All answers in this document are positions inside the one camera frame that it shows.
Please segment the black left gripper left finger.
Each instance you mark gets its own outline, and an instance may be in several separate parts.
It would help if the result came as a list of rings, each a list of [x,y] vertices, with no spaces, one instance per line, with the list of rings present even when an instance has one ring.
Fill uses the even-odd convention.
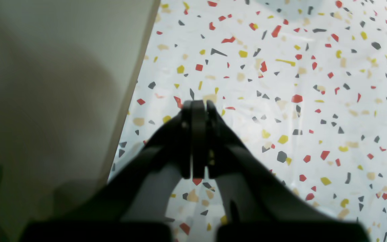
[[[30,223],[22,242],[172,242],[170,195],[190,178],[192,102],[161,126],[108,185],[58,218]]]

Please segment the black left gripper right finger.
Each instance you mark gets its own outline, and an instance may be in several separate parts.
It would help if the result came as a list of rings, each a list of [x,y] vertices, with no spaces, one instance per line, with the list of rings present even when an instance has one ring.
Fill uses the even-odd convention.
[[[225,124],[211,101],[192,102],[192,176],[219,188],[227,224],[217,242],[367,242],[359,223],[317,211],[279,181]]]

